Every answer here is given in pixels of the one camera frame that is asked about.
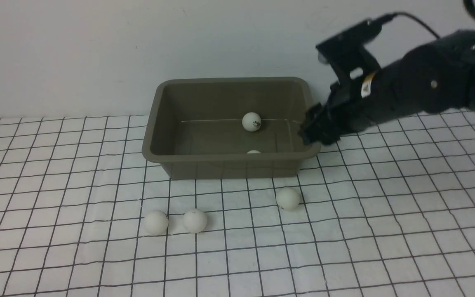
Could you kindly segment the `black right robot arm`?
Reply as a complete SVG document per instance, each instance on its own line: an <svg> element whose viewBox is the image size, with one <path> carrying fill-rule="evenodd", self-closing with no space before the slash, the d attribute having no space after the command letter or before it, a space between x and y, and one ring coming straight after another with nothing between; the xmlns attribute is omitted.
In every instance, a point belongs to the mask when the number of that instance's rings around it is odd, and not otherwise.
<svg viewBox="0 0 475 297"><path fill-rule="evenodd" d="M307 111L298 135L305 145L330 145L415 113L452 108L475 112L475 31L454 32L382 69L334 83L327 102Z"/></svg>

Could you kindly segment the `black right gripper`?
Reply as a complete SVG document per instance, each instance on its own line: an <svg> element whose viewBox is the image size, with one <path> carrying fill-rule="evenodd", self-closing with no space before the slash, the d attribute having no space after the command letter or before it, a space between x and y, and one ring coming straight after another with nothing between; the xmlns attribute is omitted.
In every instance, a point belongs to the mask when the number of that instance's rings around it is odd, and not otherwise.
<svg viewBox="0 0 475 297"><path fill-rule="evenodd" d="M372 73L352 78L332 64L338 77L326 104L317 103L305 113L299 136L305 145L332 145L342 134L410 116L423 110L428 78L394 62Z"/></svg>

